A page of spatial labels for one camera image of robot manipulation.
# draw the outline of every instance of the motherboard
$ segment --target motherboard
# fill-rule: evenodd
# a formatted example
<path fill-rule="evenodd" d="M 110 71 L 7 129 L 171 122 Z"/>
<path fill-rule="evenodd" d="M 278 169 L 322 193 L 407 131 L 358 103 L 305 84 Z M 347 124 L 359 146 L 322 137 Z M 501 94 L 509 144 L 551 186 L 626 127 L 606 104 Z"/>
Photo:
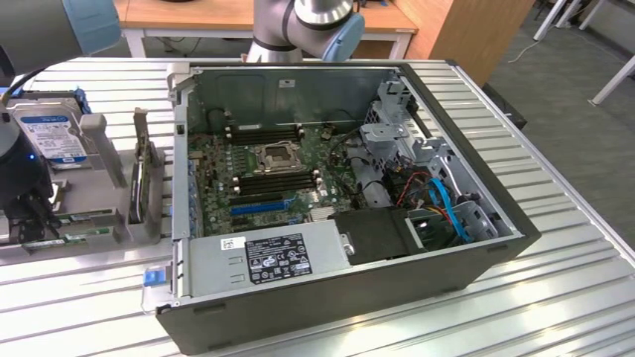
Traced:
<path fill-rule="evenodd" d="M 323 125 L 191 135 L 199 235 L 317 222 L 365 207 L 339 184 L 357 182 L 346 150 L 333 150 L 345 135 Z"/>

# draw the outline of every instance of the blue pcie slot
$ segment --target blue pcie slot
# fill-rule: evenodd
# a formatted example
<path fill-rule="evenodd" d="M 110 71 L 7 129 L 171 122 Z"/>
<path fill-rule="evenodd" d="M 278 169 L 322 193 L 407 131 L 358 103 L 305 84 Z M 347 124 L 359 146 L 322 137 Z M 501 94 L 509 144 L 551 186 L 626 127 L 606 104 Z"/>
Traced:
<path fill-rule="evenodd" d="M 263 203 L 259 205 L 242 206 L 231 208 L 230 215 L 253 214 L 271 212 L 273 210 L 286 210 L 289 208 L 287 202 Z"/>

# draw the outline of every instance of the metal slatted table surface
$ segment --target metal slatted table surface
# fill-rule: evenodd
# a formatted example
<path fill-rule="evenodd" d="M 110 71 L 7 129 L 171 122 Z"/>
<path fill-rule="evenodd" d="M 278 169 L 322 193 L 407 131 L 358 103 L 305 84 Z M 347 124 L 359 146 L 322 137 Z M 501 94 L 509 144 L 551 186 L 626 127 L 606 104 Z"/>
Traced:
<path fill-rule="evenodd" d="M 148 109 L 154 141 L 173 160 L 166 69 L 177 60 L 76 59 L 51 67 L 27 89 L 84 89 L 94 112 L 107 116 L 119 150 L 134 148 L 134 108 Z M 542 230 L 541 240 L 461 292 L 209 355 L 634 353 L 633 251 L 461 68 L 441 61 L 411 64 Z M 426 124 L 435 133 L 433 122 Z M 169 165 L 167 192 L 171 172 Z M 169 237 L 170 217 L 163 233 Z M 128 251 L 0 267 L 0 356 L 178 356 L 155 317 L 140 308 L 142 272 L 170 257 L 166 238 Z"/>

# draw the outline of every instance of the warning label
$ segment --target warning label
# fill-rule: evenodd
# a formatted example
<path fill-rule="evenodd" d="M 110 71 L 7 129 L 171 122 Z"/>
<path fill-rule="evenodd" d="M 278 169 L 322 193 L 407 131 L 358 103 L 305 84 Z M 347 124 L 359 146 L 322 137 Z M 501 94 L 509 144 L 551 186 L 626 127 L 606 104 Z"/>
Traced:
<path fill-rule="evenodd" d="M 20 122 L 30 140 L 42 155 L 56 163 L 74 163 L 87 159 L 82 141 L 72 134 L 68 118 L 63 115 L 23 117 Z"/>
<path fill-rule="evenodd" d="M 254 284 L 313 273 L 302 234 L 249 241 L 246 253 Z"/>

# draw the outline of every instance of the green circuit board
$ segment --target green circuit board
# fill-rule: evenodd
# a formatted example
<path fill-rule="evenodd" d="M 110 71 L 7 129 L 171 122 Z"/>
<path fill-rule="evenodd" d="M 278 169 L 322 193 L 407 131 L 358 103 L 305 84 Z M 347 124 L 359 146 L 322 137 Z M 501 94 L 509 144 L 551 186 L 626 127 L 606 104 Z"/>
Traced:
<path fill-rule="evenodd" d="M 231 206 L 230 202 L 241 195 L 234 191 L 233 178 L 258 176 L 254 171 L 261 168 L 257 151 L 262 145 L 233 145 L 221 135 L 191 136 L 190 159 L 197 163 L 206 236 L 310 222 L 310 212 L 314 208 L 331 206 L 337 212 L 351 210 L 351 198 L 345 194 L 326 166 L 331 147 L 343 135 L 334 135 L 330 140 L 325 140 L 322 134 L 322 126 L 305 127 L 305 137 L 294 144 L 302 163 L 298 171 L 319 170 L 323 181 L 318 188 L 281 192 L 285 210 L 234 216 L 231 208 L 235 206 Z M 355 175 L 345 160 L 335 163 L 331 171 L 355 187 Z M 366 207 L 363 199 L 357 200 L 357 204 Z"/>

